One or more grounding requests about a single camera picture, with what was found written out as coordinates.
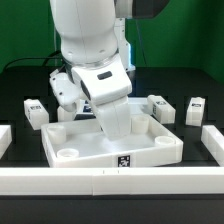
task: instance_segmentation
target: green backdrop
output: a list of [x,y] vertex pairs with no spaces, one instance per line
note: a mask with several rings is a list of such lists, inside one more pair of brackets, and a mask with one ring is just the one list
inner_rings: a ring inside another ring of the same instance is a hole
[[[133,63],[199,68],[224,82],[223,11],[223,0],[170,0],[156,18],[138,21],[138,29],[136,21],[128,20],[126,37],[133,47]],[[0,70],[13,59],[47,56],[54,51],[47,0],[1,0],[0,15]]]

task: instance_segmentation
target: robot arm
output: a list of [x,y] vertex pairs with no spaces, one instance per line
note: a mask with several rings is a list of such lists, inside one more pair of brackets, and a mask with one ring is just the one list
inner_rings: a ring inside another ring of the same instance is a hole
[[54,94],[68,111],[84,96],[109,138],[131,129],[127,95],[132,87],[118,53],[116,12],[137,17],[137,2],[143,1],[156,0],[50,0],[67,71],[50,78]]

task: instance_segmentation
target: black tabletop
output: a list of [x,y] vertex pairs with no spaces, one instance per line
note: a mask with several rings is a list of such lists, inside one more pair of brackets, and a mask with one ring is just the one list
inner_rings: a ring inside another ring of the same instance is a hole
[[[27,121],[23,102],[39,99],[50,122],[57,121],[52,69],[12,67],[0,75],[0,125],[11,125],[13,137],[1,167],[48,167],[41,133]],[[218,166],[201,143],[201,127],[186,126],[185,119],[191,97],[203,97],[203,125],[223,133],[224,85],[190,68],[137,68],[130,77],[130,96],[161,95],[176,109],[175,124],[165,126],[184,141],[184,150],[182,162],[172,166]],[[223,223],[223,208],[223,195],[0,197],[2,223]]]

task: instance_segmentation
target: small white block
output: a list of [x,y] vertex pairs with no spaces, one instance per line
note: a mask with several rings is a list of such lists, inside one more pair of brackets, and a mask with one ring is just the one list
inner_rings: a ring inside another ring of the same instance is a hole
[[73,121],[76,116],[76,111],[68,112],[64,110],[61,106],[58,107],[57,112],[58,112],[58,122]]
[[49,114],[39,100],[24,101],[24,110],[34,130],[40,130],[41,125],[49,123]]
[[205,99],[192,97],[187,109],[186,125],[201,126],[205,107]]
[[12,142],[11,126],[0,125],[0,158]]
[[153,114],[161,124],[175,122],[176,110],[163,97],[149,95],[147,100],[150,114]]
[[214,125],[202,127],[201,141],[220,166],[224,166],[224,136]]

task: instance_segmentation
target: white plastic part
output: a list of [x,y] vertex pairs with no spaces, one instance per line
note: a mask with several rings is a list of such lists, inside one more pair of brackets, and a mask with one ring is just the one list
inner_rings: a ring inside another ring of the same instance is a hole
[[76,117],[76,111],[68,112],[64,110],[61,106],[58,107],[58,122],[65,122],[65,121],[73,121]]
[[74,80],[83,81],[88,90],[86,95],[89,95],[89,100],[96,106],[120,99],[132,91],[131,81],[119,54],[116,54],[109,64],[97,69],[73,67],[72,75]]
[[114,26],[115,35],[118,41],[119,54],[126,72],[134,71],[135,66],[131,64],[131,45],[125,38],[125,19],[116,19]]
[[161,124],[173,124],[175,122],[176,110],[161,96],[149,95],[148,107],[151,115]]
[[24,101],[24,111],[34,130],[40,130],[41,125],[49,123],[49,114],[39,100]]
[[214,125],[202,127],[201,141],[220,166],[224,166],[224,136]]
[[201,126],[204,114],[205,99],[192,97],[187,109],[186,125]]
[[0,158],[12,142],[11,126],[0,125]]
[[58,145],[66,142],[66,130],[63,125],[51,125],[47,128],[47,133],[52,144]]
[[105,135],[109,139],[124,137],[131,132],[131,114],[128,97],[99,106],[91,105]]
[[149,129],[149,116],[146,114],[132,116],[131,128],[135,134],[146,134]]
[[94,63],[117,51],[114,0],[50,0],[61,51],[71,64]]
[[[42,126],[42,142],[50,167],[149,167],[180,162],[183,142],[150,115],[144,116],[149,119],[147,133],[130,133],[112,141],[96,119],[60,123],[66,130],[67,141],[58,145],[52,144],[47,132],[54,124]],[[158,136],[172,137],[175,144],[156,146]],[[79,158],[61,161],[57,152],[65,148],[78,150]]]
[[81,89],[70,81],[68,74],[58,73],[52,76],[50,84],[60,106],[70,112],[76,111],[76,101],[80,98]]
[[51,74],[50,77],[54,77],[55,75],[57,75],[59,73],[59,69],[54,70]]

